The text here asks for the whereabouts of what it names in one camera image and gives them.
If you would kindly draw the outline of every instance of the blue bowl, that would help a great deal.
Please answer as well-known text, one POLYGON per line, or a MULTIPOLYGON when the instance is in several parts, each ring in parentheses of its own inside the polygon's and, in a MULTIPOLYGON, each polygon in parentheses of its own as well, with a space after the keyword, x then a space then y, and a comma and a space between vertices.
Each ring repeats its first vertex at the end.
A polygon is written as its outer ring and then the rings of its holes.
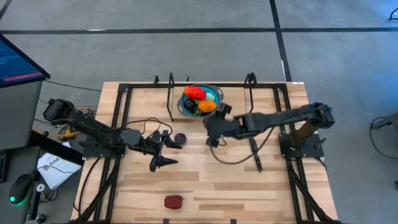
MULTIPOLYGON (((215 96, 215 102, 216 102, 217 108, 218 108, 218 105, 220 105, 221 101, 223 101, 224 93, 223 93, 223 92, 221 91, 221 89, 218 88, 217 86, 211 86, 211 85, 206 85, 206 84, 195 84, 195 85, 191 85, 191 86, 200 87, 200 88, 204 89, 204 91, 205 91, 206 93, 211 93, 211 94, 213 94, 213 96, 215 96)), ((206 116, 196 116, 196 115, 193 115, 193 114, 191 113, 191 111, 187 110, 187 109, 184 107, 184 103, 185 103, 188 99, 189 99, 189 97, 187 97, 184 93, 182 93, 182 96, 181 96, 180 100, 179 100, 178 103, 177 103, 177 108, 178 108, 179 112, 180 112, 182 115, 191 116, 191 117, 194 117, 194 118, 205 118, 205 117, 207 117, 207 116, 213 114, 213 113, 216 111, 216 109, 215 109, 214 111, 210 112, 210 113, 209 113, 208 115, 206 115, 206 116)))

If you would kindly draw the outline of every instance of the gray carpet floor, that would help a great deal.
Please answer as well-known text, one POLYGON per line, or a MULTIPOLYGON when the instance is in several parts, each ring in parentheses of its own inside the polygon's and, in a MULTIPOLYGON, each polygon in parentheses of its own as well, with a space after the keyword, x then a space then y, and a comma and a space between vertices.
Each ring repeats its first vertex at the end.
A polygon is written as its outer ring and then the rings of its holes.
MULTIPOLYGON (((398 27, 393 0, 275 0, 281 28, 398 27)), ((12 0, 0 30, 273 27, 268 0, 12 0)), ((285 79, 275 33, 6 35, 52 75, 52 81, 101 89, 106 81, 260 81, 285 79)), ((369 123, 398 112, 398 32, 283 33, 292 80, 310 101, 333 107, 336 124, 320 131, 333 198, 345 223, 396 223, 398 160, 377 153, 369 123)), ((41 99, 97 105, 100 94, 44 83, 41 99)), ((45 105, 39 103, 37 118, 45 105)), ((57 130, 35 123, 40 131, 57 130)), ((378 148, 398 157, 390 127, 374 132, 378 148)), ((79 176, 39 211, 67 222, 79 176)))

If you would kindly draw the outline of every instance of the black floor stripe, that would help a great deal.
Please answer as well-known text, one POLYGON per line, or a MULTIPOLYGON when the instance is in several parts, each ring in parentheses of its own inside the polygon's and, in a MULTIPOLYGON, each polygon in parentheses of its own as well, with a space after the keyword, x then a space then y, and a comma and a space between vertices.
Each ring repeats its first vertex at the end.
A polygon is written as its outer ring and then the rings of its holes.
POLYGON ((282 28, 281 31, 282 32, 398 32, 398 27, 282 28))
POLYGON ((4 16, 4 14, 6 13, 8 6, 10 6, 12 0, 7 0, 6 3, 3 5, 3 7, 0 10, 0 20, 2 19, 2 17, 4 16))
POLYGON ((269 0, 269 4, 271 5, 272 18, 274 20, 274 25, 275 25, 275 33, 276 33, 276 39, 278 41, 279 55, 280 55, 280 59, 283 61, 282 66, 284 68, 285 81, 291 82, 292 76, 290 74, 289 63, 287 62, 284 38, 282 36, 282 32, 281 32, 281 28, 280 28, 280 24, 279 24, 279 17, 278 17, 278 12, 276 9, 275 0, 269 0))
POLYGON ((178 29, 95 29, 95 30, 0 30, 0 34, 192 34, 192 33, 258 33, 274 32, 274 28, 178 28, 178 29))

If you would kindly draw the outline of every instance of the yellow fruit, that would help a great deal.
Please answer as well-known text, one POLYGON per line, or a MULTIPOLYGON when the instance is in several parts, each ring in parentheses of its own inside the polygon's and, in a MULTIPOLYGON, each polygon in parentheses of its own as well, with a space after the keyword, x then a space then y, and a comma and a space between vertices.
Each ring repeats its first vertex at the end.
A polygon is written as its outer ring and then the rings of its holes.
POLYGON ((199 102, 199 110, 205 112, 205 113, 209 113, 212 112, 213 110, 217 109, 217 105, 216 102, 212 101, 212 100, 203 100, 201 102, 199 102))

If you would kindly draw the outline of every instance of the wooden tabletop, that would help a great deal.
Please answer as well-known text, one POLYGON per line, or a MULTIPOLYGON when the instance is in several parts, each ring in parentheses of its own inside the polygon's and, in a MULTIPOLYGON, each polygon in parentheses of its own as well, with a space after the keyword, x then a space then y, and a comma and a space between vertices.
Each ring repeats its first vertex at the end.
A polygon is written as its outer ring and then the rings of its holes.
MULTIPOLYGON (((104 84, 96 115, 96 119, 102 123, 111 124, 118 85, 118 82, 104 84)), ((292 108, 308 104, 304 84, 287 83, 287 87, 292 108)), ((229 117, 249 111, 248 89, 221 89, 224 93, 223 101, 233 107, 229 117)), ((177 111, 175 105, 182 91, 183 88, 179 87, 172 90, 173 98, 170 100, 175 118, 172 123, 166 109, 166 88, 133 89, 128 121, 156 117, 173 127, 172 138, 176 133, 184 133, 187 145, 180 150, 164 148, 163 156, 178 160, 178 164, 161 167, 155 173, 149 171, 152 156, 126 149, 119 171, 112 223, 162 223, 164 218, 169 218, 171 223, 229 223, 231 219, 237 219, 238 223, 295 223, 286 164, 277 140, 279 129, 275 128, 265 146, 258 152, 263 173, 257 171, 254 159, 233 166, 220 164, 205 145, 206 131, 201 120, 186 118, 177 111), (168 195, 181 195, 184 198, 182 208, 165 208, 164 198, 168 195)), ((253 112, 276 112, 271 89, 253 89, 253 100, 253 112)), ((121 125, 122 113, 123 103, 118 126, 121 125)), ((158 125, 148 122, 144 137, 158 125)), ((129 127, 142 131, 144 124, 135 123, 129 127)), ((267 133, 268 131, 256 137, 258 144, 267 133)), ((226 147, 215 149, 220 159, 238 161, 250 155, 248 140, 228 138, 226 141, 226 147)), ((94 161, 95 159, 88 159, 83 166, 76 204, 88 169, 94 161)), ((312 158, 304 158, 303 163, 310 193, 326 214, 337 219, 325 168, 312 158)), ((102 169, 103 159, 97 163, 88 179, 83 194, 83 209, 98 191, 102 169)), ((302 216, 305 218, 305 205, 299 195, 302 216)), ((102 218, 106 213, 107 201, 106 195, 102 218)), ((74 211, 72 219, 76 217, 77 212, 74 211)))

